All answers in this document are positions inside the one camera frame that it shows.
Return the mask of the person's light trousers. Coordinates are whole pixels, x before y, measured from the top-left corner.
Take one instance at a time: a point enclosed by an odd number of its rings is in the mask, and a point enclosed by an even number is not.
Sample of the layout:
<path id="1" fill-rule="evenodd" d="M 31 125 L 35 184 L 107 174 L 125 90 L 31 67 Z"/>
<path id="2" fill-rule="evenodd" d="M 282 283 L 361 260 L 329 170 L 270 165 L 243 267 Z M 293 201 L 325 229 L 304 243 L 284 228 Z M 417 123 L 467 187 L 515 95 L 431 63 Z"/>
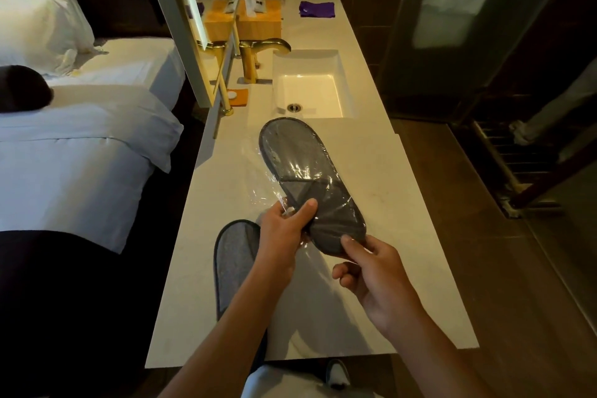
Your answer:
<path id="1" fill-rule="evenodd" d="M 336 390 L 317 377 L 270 365 L 251 373 L 241 398 L 383 398 L 370 390 L 346 387 Z"/>

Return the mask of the purple folded cloth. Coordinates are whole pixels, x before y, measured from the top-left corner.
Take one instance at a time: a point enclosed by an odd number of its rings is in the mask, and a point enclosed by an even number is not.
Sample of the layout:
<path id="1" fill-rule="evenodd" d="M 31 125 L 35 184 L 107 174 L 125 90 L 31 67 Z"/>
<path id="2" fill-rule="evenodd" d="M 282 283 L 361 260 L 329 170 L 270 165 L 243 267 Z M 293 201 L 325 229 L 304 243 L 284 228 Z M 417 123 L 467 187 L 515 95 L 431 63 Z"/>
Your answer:
<path id="1" fill-rule="evenodd" d="M 299 4 L 300 17 L 312 17 L 318 19 L 335 18 L 335 5 L 333 2 L 308 2 L 301 1 Z"/>

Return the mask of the wooden tissue box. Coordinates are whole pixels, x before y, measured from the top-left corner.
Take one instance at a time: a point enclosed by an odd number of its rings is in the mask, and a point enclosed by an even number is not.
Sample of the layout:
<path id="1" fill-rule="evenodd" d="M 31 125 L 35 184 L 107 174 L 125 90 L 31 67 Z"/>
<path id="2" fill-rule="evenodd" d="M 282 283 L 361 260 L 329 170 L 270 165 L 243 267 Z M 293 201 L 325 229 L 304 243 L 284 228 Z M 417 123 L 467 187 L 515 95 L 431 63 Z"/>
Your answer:
<path id="1" fill-rule="evenodd" d="M 282 38 L 282 4 L 280 0 L 263 0 L 265 13 L 248 16 L 245 0 L 238 2 L 236 29 L 239 40 L 263 40 Z"/>

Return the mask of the person's right forearm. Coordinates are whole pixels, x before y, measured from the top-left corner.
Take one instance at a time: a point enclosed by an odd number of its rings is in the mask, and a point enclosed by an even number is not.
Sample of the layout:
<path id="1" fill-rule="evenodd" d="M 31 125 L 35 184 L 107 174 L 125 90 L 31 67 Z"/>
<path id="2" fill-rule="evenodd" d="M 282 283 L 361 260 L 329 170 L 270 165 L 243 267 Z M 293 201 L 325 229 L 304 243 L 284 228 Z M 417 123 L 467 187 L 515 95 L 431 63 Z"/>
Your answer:
<path id="1" fill-rule="evenodd" d="M 386 338 L 424 398 L 497 398 L 420 305 L 392 308 Z"/>

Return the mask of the gold mirror support rod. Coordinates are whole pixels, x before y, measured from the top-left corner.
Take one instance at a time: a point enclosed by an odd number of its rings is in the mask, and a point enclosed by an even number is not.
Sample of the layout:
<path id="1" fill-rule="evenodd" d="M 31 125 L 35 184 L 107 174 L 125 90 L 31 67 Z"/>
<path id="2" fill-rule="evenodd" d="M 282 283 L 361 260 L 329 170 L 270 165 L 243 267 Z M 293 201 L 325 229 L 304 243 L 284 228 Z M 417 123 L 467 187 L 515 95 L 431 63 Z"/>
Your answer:
<path id="1" fill-rule="evenodd" d="M 232 59 L 232 50 L 228 41 L 214 41 L 209 44 L 210 52 L 215 56 L 219 64 L 219 75 L 216 89 L 221 98 L 221 110 L 224 116 L 230 116 L 234 113 L 228 96 L 226 79 L 228 76 L 230 60 Z"/>

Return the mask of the person's left hand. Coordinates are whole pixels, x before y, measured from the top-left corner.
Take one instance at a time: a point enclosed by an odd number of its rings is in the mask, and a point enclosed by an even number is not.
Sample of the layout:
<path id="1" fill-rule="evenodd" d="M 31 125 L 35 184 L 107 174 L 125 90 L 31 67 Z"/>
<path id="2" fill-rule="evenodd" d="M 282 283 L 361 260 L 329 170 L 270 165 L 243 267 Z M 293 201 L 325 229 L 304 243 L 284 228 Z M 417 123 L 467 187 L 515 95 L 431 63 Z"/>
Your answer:
<path id="1" fill-rule="evenodd" d="M 261 217 L 260 241 L 255 265 L 271 275 L 285 288 L 295 271 L 295 256 L 299 247 L 310 242 L 307 225 L 302 231 L 285 228 L 285 209 L 276 201 Z"/>

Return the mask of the dark round cushion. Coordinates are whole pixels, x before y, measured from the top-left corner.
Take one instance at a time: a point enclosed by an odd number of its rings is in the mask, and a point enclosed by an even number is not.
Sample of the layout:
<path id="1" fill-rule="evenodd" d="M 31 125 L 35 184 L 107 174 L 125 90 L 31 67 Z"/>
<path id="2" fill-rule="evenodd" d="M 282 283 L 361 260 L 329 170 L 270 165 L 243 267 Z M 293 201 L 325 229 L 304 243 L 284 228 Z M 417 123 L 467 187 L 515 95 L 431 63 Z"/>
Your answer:
<path id="1" fill-rule="evenodd" d="M 40 73 L 23 65 L 0 67 L 0 114 L 37 111 L 54 99 Z"/>

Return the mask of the frosted glass shower door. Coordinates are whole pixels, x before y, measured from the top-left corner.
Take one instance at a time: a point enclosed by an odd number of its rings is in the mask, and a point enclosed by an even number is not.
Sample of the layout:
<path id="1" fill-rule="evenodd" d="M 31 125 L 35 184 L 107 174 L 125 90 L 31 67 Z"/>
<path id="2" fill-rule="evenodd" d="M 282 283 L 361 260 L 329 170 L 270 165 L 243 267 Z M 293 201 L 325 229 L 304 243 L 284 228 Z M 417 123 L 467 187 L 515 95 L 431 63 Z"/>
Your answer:
<path id="1" fill-rule="evenodd" d="M 548 0 L 400 0 L 379 74 L 390 118 L 453 122 Z"/>

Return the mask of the lit wall mirror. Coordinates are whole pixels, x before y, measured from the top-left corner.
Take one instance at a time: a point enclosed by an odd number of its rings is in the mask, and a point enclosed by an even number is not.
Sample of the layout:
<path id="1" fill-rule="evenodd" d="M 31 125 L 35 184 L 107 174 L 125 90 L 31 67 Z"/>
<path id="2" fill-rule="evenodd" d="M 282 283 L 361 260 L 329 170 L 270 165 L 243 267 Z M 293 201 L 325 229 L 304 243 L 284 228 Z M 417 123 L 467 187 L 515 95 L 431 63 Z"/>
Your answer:
<path id="1" fill-rule="evenodd" d="M 230 40 L 210 41 L 197 0 L 158 0 L 200 108 L 232 115 L 222 67 Z"/>

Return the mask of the gold faucet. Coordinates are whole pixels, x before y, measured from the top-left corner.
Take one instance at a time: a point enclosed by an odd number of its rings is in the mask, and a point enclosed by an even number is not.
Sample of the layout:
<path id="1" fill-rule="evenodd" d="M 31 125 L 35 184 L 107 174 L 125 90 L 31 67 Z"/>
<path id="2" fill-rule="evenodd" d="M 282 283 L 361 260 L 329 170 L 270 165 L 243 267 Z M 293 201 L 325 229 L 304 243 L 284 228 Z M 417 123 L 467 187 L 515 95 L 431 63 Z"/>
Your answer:
<path id="1" fill-rule="evenodd" d="M 239 42 L 239 52 L 243 62 L 243 79 L 246 84 L 257 83 L 257 54 L 269 49 L 276 50 L 281 54 L 288 54 L 292 51 L 291 45 L 284 39 L 251 39 Z"/>

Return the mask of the metal floor drain grate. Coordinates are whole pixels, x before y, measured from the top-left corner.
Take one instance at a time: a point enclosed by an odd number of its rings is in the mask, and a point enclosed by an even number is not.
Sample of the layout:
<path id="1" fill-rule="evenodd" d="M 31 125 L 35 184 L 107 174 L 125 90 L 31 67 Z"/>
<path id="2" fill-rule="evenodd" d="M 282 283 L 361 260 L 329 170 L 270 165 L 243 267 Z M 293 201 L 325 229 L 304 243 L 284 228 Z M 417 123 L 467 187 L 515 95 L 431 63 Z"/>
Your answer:
<path id="1" fill-rule="evenodd" d="M 511 206 L 512 198 L 555 170 L 557 155 L 552 148 L 518 145 L 506 122 L 473 120 L 469 127 L 473 134 L 470 160 L 506 218 L 521 219 L 526 212 L 563 213 L 551 197 L 540 197 L 523 209 Z"/>

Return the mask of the white bed duvet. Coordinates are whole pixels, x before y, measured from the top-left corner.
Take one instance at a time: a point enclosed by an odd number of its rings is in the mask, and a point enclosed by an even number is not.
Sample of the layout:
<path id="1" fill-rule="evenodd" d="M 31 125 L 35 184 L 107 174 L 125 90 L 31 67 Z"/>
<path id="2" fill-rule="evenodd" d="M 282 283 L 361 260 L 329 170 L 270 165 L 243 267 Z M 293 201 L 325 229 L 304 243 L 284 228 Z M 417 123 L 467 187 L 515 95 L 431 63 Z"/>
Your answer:
<path id="1" fill-rule="evenodd" d="M 173 39 L 107 39 L 62 76 L 54 99 L 0 114 L 0 242 L 71 235 L 114 253 L 130 236 L 146 183 L 171 171 L 185 81 Z"/>

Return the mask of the person's white shoe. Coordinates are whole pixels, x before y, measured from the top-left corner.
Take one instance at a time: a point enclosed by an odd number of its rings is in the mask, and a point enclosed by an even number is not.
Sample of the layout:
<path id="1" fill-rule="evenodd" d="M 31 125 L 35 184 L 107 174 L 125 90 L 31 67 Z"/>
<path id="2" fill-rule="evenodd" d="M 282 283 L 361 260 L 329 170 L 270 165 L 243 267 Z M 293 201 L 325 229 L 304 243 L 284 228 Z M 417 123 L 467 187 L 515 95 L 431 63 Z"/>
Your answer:
<path id="1" fill-rule="evenodd" d="M 335 390 L 343 390 L 351 386 L 346 365 L 340 359 L 331 359 L 326 366 L 325 384 Z"/>

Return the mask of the person's right hand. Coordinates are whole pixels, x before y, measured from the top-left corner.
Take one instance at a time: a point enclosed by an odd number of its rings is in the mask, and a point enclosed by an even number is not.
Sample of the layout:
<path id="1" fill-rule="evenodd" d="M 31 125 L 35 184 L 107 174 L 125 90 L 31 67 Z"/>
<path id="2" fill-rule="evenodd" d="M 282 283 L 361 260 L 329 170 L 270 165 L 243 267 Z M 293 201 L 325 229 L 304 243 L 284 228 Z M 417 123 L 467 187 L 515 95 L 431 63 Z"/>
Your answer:
<path id="1" fill-rule="evenodd" d="M 369 320 L 386 338 L 392 308 L 422 304 L 396 248 L 369 235 L 360 244 L 374 250 L 376 259 L 367 266 L 346 259 L 333 267 L 332 278 L 357 297 Z"/>

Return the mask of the person's left forearm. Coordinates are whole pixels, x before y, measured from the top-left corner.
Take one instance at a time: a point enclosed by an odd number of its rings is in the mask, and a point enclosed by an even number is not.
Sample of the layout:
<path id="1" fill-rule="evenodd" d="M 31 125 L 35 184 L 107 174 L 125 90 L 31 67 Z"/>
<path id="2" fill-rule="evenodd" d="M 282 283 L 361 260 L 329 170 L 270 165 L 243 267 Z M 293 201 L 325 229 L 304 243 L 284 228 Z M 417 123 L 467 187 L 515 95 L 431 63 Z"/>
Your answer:
<path id="1" fill-rule="evenodd" d="M 158 398 L 240 398 L 294 267 L 256 262 L 228 309 Z"/>

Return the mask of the white pillow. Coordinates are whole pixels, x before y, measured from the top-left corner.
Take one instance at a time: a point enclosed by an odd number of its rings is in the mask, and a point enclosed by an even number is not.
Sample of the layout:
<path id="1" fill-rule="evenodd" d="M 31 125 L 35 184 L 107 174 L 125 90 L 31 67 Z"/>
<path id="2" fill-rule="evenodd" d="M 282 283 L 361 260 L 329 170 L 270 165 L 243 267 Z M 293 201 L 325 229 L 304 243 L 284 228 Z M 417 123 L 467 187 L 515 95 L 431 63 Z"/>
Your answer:
<path id="1" fill-rule="evenodd" d="M 78 55 L 94 52 L 94 43 L 78 0 L 0 0 L 0 67 L 62 76 Z"/>

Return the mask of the white rectangular sink basin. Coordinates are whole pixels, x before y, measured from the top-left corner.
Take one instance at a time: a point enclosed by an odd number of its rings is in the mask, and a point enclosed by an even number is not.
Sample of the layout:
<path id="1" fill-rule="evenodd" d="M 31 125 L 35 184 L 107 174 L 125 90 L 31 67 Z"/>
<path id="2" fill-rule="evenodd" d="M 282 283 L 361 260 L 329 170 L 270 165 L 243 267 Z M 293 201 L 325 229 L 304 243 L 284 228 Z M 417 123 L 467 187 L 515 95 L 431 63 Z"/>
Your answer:
<path id="1" fill-rule="evenodd" d="M 307 118 L 355 118 L 357 110 L 337 49 L 293 49 L 273 53 L 274 116 Z M 287 106 L 300 104 L 299 113 Z"/>

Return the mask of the grey unwrapped slipper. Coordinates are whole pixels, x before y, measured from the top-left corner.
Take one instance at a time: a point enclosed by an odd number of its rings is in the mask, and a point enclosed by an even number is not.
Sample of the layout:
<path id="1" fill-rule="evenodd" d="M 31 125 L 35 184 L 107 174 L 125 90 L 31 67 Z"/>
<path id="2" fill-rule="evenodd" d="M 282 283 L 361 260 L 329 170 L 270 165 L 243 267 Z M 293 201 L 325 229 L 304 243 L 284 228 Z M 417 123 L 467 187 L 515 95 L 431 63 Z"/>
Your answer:
<path id="1" fill-rule="evenodd" d="M 260 242 L 260 226 L 249 220 L 236 220 L 225 225 L 217 236 L 214 245 L 213 275 L 216 304 L 216 318 L 219 321 L 227 311 L 238 290 L 250 274 L 255 263 Z M 268 296 L 261 296 L 257 292 L 248 298 L 250 303 L 249 315 L 265 321 L 267 314 Z M 248 375 L 253 374 L 265 363 L 268 334 L 267 324 L 263 336 L 255 350 L 255 355 Z"/>

